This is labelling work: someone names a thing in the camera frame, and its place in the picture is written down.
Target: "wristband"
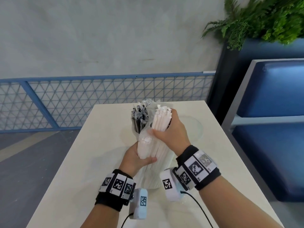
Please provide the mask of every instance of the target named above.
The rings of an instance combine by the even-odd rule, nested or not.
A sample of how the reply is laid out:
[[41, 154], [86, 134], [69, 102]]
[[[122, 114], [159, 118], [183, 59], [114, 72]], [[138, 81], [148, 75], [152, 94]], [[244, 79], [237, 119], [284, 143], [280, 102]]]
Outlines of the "wristband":
[[176, 160], [178, 168], [175, 173], [189, 190], [193, 187], [201, 190], [221, 175], [215, 162], [193, 145], [188, 146]]
[[103, 204], [120, 212], [123, 205], [129, 204], [135, 185], [130, 175], [115, 169], [101, 184], [95, 205]]

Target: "gray floor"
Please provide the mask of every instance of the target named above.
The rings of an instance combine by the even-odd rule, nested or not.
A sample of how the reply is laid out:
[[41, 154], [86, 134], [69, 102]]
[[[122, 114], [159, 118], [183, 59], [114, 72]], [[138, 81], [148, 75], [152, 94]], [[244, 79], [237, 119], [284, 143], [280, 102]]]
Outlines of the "gray floor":
[[[78, 132], [50, 133], [49, 137], [18, 151], [17, 154], [13, 152], [14, 155], [0, 162], [1, 228], [27, 226]], [[28, 144], [31, 138], [37, 140], [37, 137], [43, 138], [37, 133], [0, 134], [0, 154], [3, 150], [10, 151], [10, 147], [14, 149], [14, 144], [19, 143], [17, 147], [20, 147], [21, 142], [27, 141]], [[277, 201], [245, 154], [241, 150], [237, 151], [283, 225], [286, 228], [303, 228], [304, 203]]]
[[[0, 162], [1, 228], [27, 226], [78, 132], [55, 133]], [[0, 134], [0, 144], [5, 148], [32, 135]]]

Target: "black planter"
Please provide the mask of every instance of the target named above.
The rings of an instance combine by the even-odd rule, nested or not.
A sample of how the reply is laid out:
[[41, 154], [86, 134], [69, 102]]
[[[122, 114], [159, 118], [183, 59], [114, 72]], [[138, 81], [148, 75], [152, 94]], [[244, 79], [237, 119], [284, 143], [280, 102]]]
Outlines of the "black planter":
[[221, 125], [252, 60], [304, 58], [304, 38], [290, 45], [247, 39], [243, 49], [229, 50], [223, 46], [207, 104]]

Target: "blue leather seat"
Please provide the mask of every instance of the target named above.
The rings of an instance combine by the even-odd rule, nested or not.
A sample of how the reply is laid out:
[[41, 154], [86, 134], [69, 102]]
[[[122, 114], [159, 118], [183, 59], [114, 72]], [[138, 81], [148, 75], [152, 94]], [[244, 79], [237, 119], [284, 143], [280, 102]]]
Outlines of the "blue leather seat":
[[[304, 60], [257, 62], [240, 117], [304, 115]], [[304, 123], [237, 126], [233, 136], [280, 201], [304, 201]]]
[[304, 201], [304, 123], [237, 126], [233, 136], [280, 201]]

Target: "wall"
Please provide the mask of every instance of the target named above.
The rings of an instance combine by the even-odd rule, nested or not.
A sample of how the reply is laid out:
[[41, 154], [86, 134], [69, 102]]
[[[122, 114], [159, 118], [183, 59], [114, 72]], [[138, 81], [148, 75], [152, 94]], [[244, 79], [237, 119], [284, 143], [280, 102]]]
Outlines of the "wall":
[[224, 0], [0, 0], [0, 78], [214, 70]]

